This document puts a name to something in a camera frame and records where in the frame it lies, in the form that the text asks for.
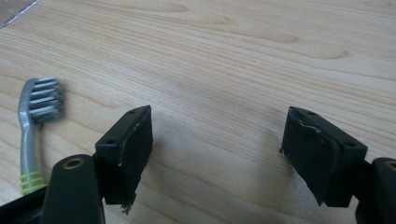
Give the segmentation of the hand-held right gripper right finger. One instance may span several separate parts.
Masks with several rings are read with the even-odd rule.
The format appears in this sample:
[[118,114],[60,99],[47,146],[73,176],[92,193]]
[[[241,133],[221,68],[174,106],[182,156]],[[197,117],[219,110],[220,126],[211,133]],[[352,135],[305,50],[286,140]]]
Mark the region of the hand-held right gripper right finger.
[[319,204],[349,206],[367,146],[319,114],[289,108],[280,152]]

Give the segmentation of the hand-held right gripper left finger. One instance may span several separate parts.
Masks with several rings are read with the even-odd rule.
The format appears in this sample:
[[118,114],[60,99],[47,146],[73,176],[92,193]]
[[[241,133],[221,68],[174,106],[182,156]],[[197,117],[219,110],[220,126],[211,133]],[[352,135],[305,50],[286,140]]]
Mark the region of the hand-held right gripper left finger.
[[151,106],[127,111],[95,144],[101,196],[128,214],[153,149]]

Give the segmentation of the grey toothbrush with green rings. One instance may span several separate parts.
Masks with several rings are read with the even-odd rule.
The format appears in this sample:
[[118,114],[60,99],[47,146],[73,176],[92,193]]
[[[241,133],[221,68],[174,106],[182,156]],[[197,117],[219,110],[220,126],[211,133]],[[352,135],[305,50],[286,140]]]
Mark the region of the grey toothbrush with green rings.
[[31,78],[22,88],[18,116],[21,126],[21,194],[26,195],[47,186],[39,168],[36,132],[46,122],[64,115],[64,93],[59,78]]

